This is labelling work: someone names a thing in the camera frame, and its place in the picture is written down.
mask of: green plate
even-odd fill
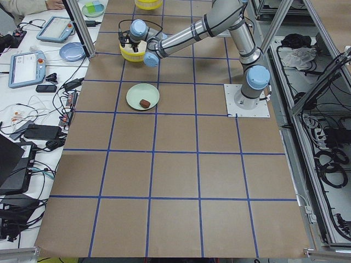
[[[84,5],[82,7],[82,13],[89,18],[96,18],[98,16],[101,16],[105,11],[105,6],[103,4],[100,4],[100,5],[103,6],[103,10],[100,12],[93,12],[93,13],[89,13],[87,7]]]
[[[139,111],[146,111],[158,103],[158,100],[160,99],[160,93],[153,85],[141,83],[132,86],[129,89],[126,99],[130,107]],[[139,103],[142,99],[147,100],[150,103],[149,108],[143,108],[140,106]]]

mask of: person's hand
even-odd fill
[[[48,9],[65,9],[65,6],[62,4],[62,0],[47,0],[45,3]]]

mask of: blue plastic lid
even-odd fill
[[[146,34],[148,30],[147,25],[143,20],[136,19],[131,24],[131,34],[137,37],[141,37]]]
[[[153,53],[146,52],[144,55],[144,63],[148,67],[156,67],[160,62],[158,56]]]
[[[82,47],[82,44],[79,42],[71,42],[68,44],[65,44],[61,49],[60,49],[60,57],[69,61],[69,62],[74,62],[79,59],[82,59],[85,57],[85,52]]]
[[[264,66],[253,66],[248,70],[246,81],[251,88],[264,89],[270,80],[270,73]]]

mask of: sleeve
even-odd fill
[[[45,0],[0,0],[0,4],[6,11],[21,17],[47,10]]]

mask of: person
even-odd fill
[[[62,0],[0,0],[1,6],[13,17],[16,25],[21,23],[26,15],[65,8]]]

